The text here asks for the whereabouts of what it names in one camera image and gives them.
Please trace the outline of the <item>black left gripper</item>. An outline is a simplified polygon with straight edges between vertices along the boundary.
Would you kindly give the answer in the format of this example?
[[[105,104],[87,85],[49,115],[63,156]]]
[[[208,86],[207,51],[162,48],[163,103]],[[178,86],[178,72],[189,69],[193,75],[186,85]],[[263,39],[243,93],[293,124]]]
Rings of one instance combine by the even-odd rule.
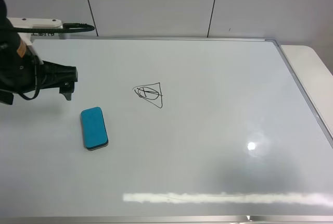
[[[28,93],[36,88],[59,88],[71,101],[77,81],[76,67],[42,61],[18,33],[1,33],[1,90]]]

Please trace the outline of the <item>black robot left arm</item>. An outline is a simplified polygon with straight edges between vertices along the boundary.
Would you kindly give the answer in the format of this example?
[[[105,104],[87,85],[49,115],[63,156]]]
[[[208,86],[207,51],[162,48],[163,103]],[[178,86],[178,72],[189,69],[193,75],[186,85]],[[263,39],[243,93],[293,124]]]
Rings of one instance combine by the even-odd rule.
[[[7,18],[6,3],[1,0],[1,103],[12,105],[15,94],[31,101],[41,90],[52,88],[58,88],[71,101],[77,68],[41,60],[19,33]]]

